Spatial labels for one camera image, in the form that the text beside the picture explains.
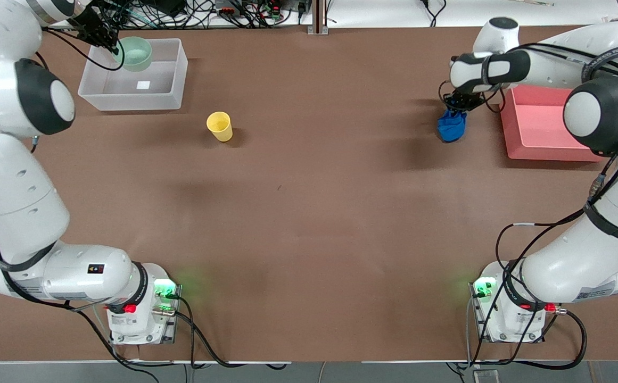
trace white robotic arm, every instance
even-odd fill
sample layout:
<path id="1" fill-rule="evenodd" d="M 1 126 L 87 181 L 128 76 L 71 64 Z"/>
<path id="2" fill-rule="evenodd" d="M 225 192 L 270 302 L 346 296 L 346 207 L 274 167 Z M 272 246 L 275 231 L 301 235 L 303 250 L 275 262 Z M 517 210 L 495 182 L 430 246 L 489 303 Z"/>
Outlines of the white robotic arm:
<path id="1" fill-rule="evenodd" d="M 531 47 L 518 47 L 517 32 L 511 19 L 487 23 L 475 52 L 451 64 L 455 92 L 478 94 L 516 84 L 574 88 L 564 107 L 567 129 L 596 153 L 618 156 L 618 75 L 600 71 L 587 76 L 596 62 L 618 63 L 618 22 L 575 29 Z M 618 294 L 618 175 L 613 178 L 599 195 L 604 177 L 598 177 L 584 213 L 554 242 L 515 264 L 515 278 L 506 276 L 498 262 L 484 269 L 473 294 L 479 296 L 480 321 L 496 304 L 485 321 L 492 342 L 540 339 L 544 303 Z"/>
<path id="2" fill-rule="evenodd" d="M 164 295 L 177 286 L 158 265 L 132 262 L 120 249 L 61 242 L 70 214 L 20 141 L 58 133 L 75 118 L 67 87 L 28 58 L 42 25 L 78 11 L 68 0 L 0 0 L 0 293 L 103 302 L 115 343 L 159 344 L 173 338 L 177 303 Z"/>

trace pink plastic bin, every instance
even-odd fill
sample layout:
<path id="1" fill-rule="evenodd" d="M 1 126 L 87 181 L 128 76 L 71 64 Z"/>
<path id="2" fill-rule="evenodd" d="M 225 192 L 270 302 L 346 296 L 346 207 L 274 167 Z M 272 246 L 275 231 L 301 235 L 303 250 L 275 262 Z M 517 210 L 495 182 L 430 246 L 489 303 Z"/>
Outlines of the pink plastic bin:
<path id="1" fill-rule="evenodd" d="M 508 157 L 513 160 L 556 160 L 599 162 L 569 134 L 562 110 L 571 89 L 519 85 L 505 93 L 500 114 Z"/>

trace white plastic bin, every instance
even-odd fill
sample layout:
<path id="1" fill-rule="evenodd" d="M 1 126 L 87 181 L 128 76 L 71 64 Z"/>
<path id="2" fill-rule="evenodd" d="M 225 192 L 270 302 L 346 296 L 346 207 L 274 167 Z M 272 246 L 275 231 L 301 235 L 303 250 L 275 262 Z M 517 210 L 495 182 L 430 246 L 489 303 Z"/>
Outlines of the white plastic bin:
<path id="1" fill-rule="evenodd" d="M 188 59 L 180 39 L 148 39 L 153 63 L 141 72 L 109 71 L 87 60 L 77 92 L 99 111 L 153 111 L 179 109 Z M 89 57 L 114 68 L 106 49 L 92 46 Z"/>

